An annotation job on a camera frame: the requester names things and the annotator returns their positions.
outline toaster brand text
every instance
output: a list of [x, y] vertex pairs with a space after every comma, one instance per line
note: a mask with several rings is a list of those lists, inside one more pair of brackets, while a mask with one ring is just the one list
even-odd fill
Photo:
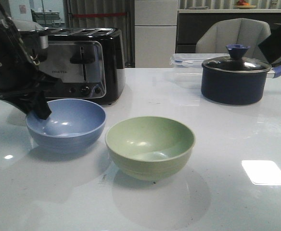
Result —
[[52, 71], [52, 73], [66, 74], [68, 72], [67, 71], [54, 70], [54, 71]]

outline gray chair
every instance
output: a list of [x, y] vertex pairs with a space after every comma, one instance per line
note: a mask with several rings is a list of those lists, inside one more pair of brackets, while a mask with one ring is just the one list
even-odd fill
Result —
[[266, 60], [258, 44], [271, 34], [268, 23], [247, 18], [224, 20], [212, 25], [196, 44], [196, 53], [228, 53], [226, 45], [251, 46], [244, 55]]

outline cabinet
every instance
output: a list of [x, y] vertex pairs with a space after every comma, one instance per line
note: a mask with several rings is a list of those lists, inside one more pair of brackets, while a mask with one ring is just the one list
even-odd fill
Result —
[[176, 53], [195, 53], [197, 41], [216, 22], [233, 18], [250, 18], [269, 23], [271, 31], [281, 24], [281, 13], [180, 13]]
[[170, 67], [176, 50], [178, 0], [135, 1], [135, 67]]

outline red strap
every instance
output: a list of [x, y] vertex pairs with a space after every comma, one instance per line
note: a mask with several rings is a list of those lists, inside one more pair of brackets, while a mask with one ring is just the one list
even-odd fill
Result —
[[75, 18], [101, 18], [101, 17], [116, 17], [116, 16], [125, 16], [126, 12], [121, 13], [92, 13], [92, 14], [73, 14]]

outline green bowl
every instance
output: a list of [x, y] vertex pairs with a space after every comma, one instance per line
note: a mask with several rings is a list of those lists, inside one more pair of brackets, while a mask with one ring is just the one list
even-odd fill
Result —
[[143, 116], [111, 127], [105, 142], [112, 160], [124, 173], [140, 180], [160, 180], [185, 166], [195, 136], [178, 121]]

